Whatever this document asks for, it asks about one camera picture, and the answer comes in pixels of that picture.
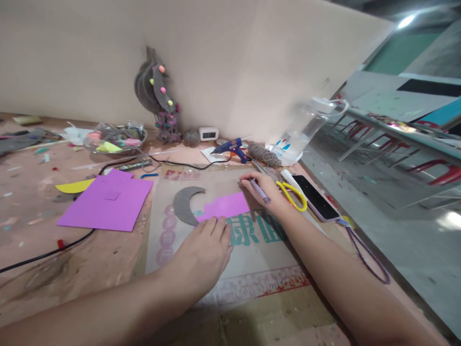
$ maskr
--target hand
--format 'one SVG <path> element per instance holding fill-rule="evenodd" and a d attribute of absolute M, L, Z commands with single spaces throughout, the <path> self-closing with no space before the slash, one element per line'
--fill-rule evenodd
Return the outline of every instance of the hand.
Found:
<path fill-rule="evenodd" d="M 250 179 L 256 179 L 259 187 L 264 191 L 264 193 L 271 199 L 269 204 L 264 203 L 261 196 L 255 191 L 253 186 L 250 183 Z M 246 187 L 246 189 L 252 194 L 252 196 L 261 204 L 265 206 L 270 211 L 278 208 L 280 205 L 286 204 L 286 199 L 280 193 L 279 188 L 275 185 L 274 180 L 260 172 L 248 172 L 240 177 L 240 183 Z"/>
<path fill-rule="evenodd" d="M 233 246 L 226 218 L 203 221 L 186 237 L 171 261 L 161 270 L 175 289 L 187 296 L 189 308 L 218 282 L 229 263 Z"/>

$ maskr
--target black phone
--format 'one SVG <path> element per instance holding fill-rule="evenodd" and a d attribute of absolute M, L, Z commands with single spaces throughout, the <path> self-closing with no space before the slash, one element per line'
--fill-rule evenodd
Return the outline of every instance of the black phone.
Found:
<path fill-rule="evenodd" d="M 328 222 L 340 218 L 338 212 L 328 203 L 320 192 L 312 186 L 305 176 L 294 175 L 293 178 L 307 197 L 307 204 L 320 220 Z"/>

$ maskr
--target pen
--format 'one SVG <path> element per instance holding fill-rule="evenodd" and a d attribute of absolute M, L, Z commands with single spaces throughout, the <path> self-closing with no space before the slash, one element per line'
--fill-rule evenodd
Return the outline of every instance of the pen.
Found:
<path fill-rule="evenodd" d="M 258 193 L 259 196 L 263 199 L 264 203 L 269 204 L 270 203 L 270 198 L 265 194 L 262 188 L 259 187 L 258 183 L 256 182 L 256 179 L 251 178 L 250 183 L 253 186 L 253 189 Z"/>

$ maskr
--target left hand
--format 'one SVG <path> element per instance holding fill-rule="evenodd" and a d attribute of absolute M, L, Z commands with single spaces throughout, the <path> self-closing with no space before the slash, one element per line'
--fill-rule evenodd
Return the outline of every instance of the left hand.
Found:
<path fill-rule="evenodd" d="M 218 282 L 229 263 L 233 246 L 231 226 L 226 218 L 212 217 L 195 227 L 186 237 L 171 261 L 161 271 L 183 290 L 190 305 L 199 301 Z"/>

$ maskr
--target table leg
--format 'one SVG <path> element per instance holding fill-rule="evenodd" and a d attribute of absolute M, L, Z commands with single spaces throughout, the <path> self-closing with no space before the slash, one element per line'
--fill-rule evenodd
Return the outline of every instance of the table leg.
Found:
<path fill-rule="evenodd" d="M 403 160 L 406 160 L 407 158 L 409 158 L 410 156 L 418 153 L 421 149 L 416 149 L 414 151 L 412 151 L 408 156 L 404 156 L 402 157 L 401 159 L 398 159 L 397 161 L 395 161 L 391 166 L 389 166 L 390 168 L 394 168 L 395 166 L 397 166 L 399 163 L 401 163 Z"/>
<path fill-rule="evenodd" d="M 360 131 L 363 130 L 363 124 L 360 124 L 360 125 L 357 125 L 355 129 L 353 129 L 353 131 L 351 131 L 350 133 L 347 134 L 346 136 L 346 139 L 348 138 L 351 138 L 353 135 L 359 133 Z"/>
<path fill-rule="evenodd" d="M 354 150 L 356 150 L 359 146 L 361 146 L 363 143 L 366 142 L 368 138 L 370 138 L 372 135 L 375 134 L 377 130 L 376 129 L 371 129 L 370 132 L 368 132 L 366 135 L 364 135 L 360 140 L 355 143 L 348 151 L 346 151 L 339 159 L 338 161 L 341 162 L 343 161 L 346 157 L 348 157 Z"/>
<path fill-rule="evenodd" d="M 335 124 L 332 126 L 331 128 L 331 131 L 333 131 L 335 129 L 335 127 L 346 117 L 346 115 L 343 115 L 342 117 L 340 117 L 340 119 L 335 122 Z"/>
<path fill-rule="evenodd" d="M 422 201 L 424 201 L 426 199 L 435 197 L 437 195 L 440 195 L 441 193 L 450 191 L 451 189 L 454 189 L 454 188 L 457 188 L 457 187 L 460 187 L 460 186 L 461 186 L 461 183 L 447 184 L 447 185 L 441 186 L 441 190 L 439 190 L 438 192 L 434 193 L 434 191 L 432 191 L 432 192 L 419 194 L 417 200 L 415 200 L 413 202 L 410 202 L 410 203 L 407 203 L 407 204 L 405 204 L 403 206 L 398 206 L 398 207 L 396 207 L 396 209 L 404 209 L 404 208 L 410 207 L 410 206 L 418 204 L 418 203 L 420 203 L 420 202 L 422 202 Z"/>
<path fill-rule="evenodd" d="M 401 143 L 401 142 L 396 142 L 394 144 L 391 144 L 386 150 L 383 150 L 380 154 L 376 155 L 376 157 L 374 157 L 373 159 L 371 159 L 370 161 L 368 161 L 364 165 L 366 166 L 368 164 L 371 164 L 373 161 L 376 161 L 380 157 L 383 157 L 384 155 L 389 154 L 392 149 L 394 149 L 397 145 L 399 145 L 399 143 Z"/>
<path fill-rule="evenodd" d="M 460 203 L 460 202 L 461 202 L 461 197 L 459 197 L 459 198 L 449 198 L 447 200 L 444 200 L 442 202 L 438 202 L 438 203 L 433 204 L 431 206 L 423 205 L 423 207 L 425 207 L 427 209 L 430 209 L 430 210 L 434 210 L 434 209 L 440 209 L 440 208 L 447 207 L 449 205 Z"/>

